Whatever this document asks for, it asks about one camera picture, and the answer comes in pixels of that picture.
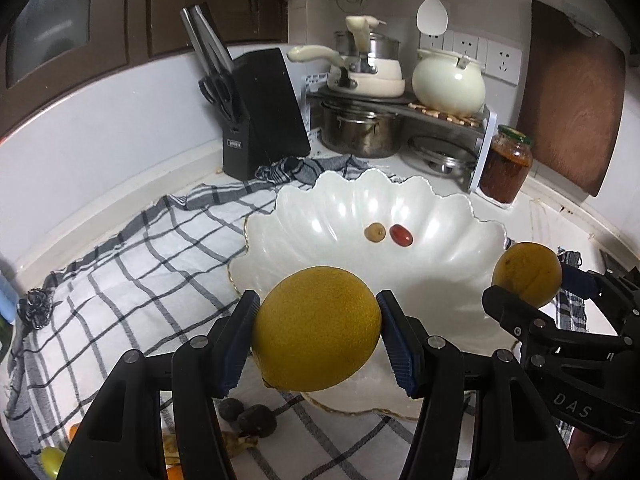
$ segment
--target white scalloped bowl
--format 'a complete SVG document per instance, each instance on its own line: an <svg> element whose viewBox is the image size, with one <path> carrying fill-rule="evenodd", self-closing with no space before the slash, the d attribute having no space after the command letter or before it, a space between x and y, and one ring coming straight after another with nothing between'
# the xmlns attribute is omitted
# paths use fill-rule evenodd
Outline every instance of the white scalloped bowl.
<svg viewBox="0 0 640 480"><path fill-rule="evenodd" d="M379 243L364 236L372 222L387 229ZM393 242L388 234L393 224L411 231L411 246ZM274 212L250 216L245 229L248 252L229 265L240 293L255 290L264 300L294 272L340 267L374 294L391 290L405 314L463 351L491 355L513 346L513 337L481 305L506 233L498 222L479 221L465 195L436 195L420 176L396 184L376 169L356 180L325 172L308 191L282 187ZM398 387L382 340L349 379L305 396L333 412L378 410L409 420L418 417L421 406Z"/></svg>

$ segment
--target human hand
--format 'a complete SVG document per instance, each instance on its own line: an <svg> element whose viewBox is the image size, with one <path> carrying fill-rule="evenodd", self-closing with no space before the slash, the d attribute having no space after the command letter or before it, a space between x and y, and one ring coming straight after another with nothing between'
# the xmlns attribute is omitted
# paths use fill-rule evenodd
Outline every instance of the human hand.
<svg viewBox="0 0 640 480"><path fill-rule="evenodd" d="M622 442L599 441L595 436L574 430L569 442L569 455L574 461L580 480L588 480L594 473L604 471Z"/></svg>

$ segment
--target white wall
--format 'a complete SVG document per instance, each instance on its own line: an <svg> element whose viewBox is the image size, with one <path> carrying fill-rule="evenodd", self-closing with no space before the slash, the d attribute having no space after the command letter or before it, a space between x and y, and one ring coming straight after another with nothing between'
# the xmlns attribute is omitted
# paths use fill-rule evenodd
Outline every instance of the white wall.
<svg viewBox="0 0 640 480"><path fill-rule="evenodd" d="M321 43L334 46L333 32L344 29L345 12L372 14L388 22L381 30L401 41L400 61L410 79L416 63L419 31L415 14L423 0L364 0L348 4L345 0L292 0L289 33L291 43ZM449 13L449 27L516 46L523 50L520 86L511 86L486 76L487 104L498 113L498 121L515 126L526 80L530 40L531 0L442 0ZM586 14L597 30L613 41L625 54L628 37L604 0L540 0L562 9L571 4ZM589 213L618 232L640 254L640 77L628 72L625 103L618 142L609 171L597 197L583 193L554 171L537 164L534 175L561 191Z"/></svg>
<svg viewBox="0 0 640 480"><path fill-rule="evenodd" d="M273 46L230 50L237 57ZM306 66L287 61L287 68L300 94ZM11 277L54 227L104 193L221 137L198 89L201 77L194 54L125 70L63 98L2 140L0 270Z"/></svg>

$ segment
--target green grape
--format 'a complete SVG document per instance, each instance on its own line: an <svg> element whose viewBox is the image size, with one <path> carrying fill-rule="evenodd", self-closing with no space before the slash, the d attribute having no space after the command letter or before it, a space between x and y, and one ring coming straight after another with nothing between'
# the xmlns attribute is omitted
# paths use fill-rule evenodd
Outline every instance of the green grape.
<svg viewBox="0 0 640 480"><path fill-rule="evenodd" d="M59 450L57 447L46 447L40 454L40 461L42 462L44 472L53 480L56 480L58 477L58 471L60 471L60 466L64 459L65 452Z"/></svg>

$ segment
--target green object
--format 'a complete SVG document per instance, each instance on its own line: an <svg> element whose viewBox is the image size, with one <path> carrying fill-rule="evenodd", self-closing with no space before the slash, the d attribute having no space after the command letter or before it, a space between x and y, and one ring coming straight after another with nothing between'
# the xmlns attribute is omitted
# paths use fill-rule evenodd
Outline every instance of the green object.
<svg viewBox="0 0 640 480"><path fill-rule="evenodd" d="M527 137L524 134L521 134L518 130L507 126L506 124L498 124L498 131L502 134L505 134L507 137L511 139L515 139L518 142L524 142L524 144L528 144L529 146L533 145L533 139Z"/></svg>
<svg viewBox="0 0 640 480"><path fill-rule="evenodd" d="M7 323L3 317L0 316L0 363L4 359L4 356L9 351L11 346L11 338L14 335L14 326Z"/></svg>
<svg viewBox="0 0 640 480"><path fill-rule="evenodd" d="M49 478L56 480L62 461L65 459L65 452L57 447L46 447L40 454L42 468Z"/></svg>

